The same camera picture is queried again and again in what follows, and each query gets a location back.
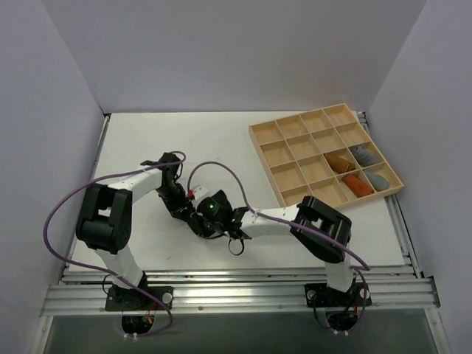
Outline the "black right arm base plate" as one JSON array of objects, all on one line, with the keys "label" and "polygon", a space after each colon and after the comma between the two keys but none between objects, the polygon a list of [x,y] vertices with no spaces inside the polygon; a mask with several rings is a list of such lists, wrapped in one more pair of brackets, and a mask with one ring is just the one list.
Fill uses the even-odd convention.
[{"label": "black right arm base plate", "polygon": [[304,284],[306,304],[309,308],[345,308],[371,306],[369,287],[362,282],[354,282],[347,292],[329,288],[325,283]]}]

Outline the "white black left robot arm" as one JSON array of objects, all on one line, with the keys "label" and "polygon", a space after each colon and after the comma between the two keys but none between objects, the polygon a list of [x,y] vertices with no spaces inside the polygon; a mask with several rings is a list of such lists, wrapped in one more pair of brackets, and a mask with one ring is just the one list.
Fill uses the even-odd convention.
[{"label": "white black left robot arm", "polygon": [[116,176],[111,184],[95,182],[86,188],[76,237],[112,272],[114,285],[124,289],[122,301],[132,309],[143,308],[149,299],[145,273],[128,245],[133,205],[156,192],[172,218],[189,221],[194,208],[178,182],[184,158],[180,151],[166,152],[156,162],[146,160],[138,170]]}]

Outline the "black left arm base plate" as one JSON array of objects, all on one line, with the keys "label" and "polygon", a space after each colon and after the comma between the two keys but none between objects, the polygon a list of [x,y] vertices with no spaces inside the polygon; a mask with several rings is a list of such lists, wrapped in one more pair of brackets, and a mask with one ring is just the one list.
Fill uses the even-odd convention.
[{"label": "black left arm base plate", "polygon": [[[145,289],[169,309],[172,308],[174,288],[159,286]],[[162,305],[134,289],[123,289],[112,285],[108,289],[105,310],[109,312],[164,310]]]}]

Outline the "black pinstriped underwear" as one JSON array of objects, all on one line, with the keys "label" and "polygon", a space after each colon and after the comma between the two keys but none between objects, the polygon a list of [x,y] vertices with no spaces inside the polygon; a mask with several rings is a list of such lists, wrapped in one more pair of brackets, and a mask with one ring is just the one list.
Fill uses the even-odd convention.
[{"label": "black pinstriped underwear", "polygon": [[223,190],[209,195],[204,187],[188,190],[190,201],[187,224],[193,232],[205,239],[222,235],[232,219],[232,206]]}]

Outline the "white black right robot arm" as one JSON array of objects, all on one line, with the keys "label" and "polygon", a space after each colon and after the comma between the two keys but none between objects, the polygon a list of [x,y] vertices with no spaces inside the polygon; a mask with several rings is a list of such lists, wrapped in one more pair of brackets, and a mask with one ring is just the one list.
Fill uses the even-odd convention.
[{"label": "white black right robot arm", "polygon": [[324,262],[330,300],[342,305],[353,297],[354,273],[347,255],[352,221],[323,201],[305,196],[291,206],[251,211],[247,206],[234,208],[225,196],[214,195],[203,199],[196,212],[206,233],[241,243],[256,237],[295,237]]}]

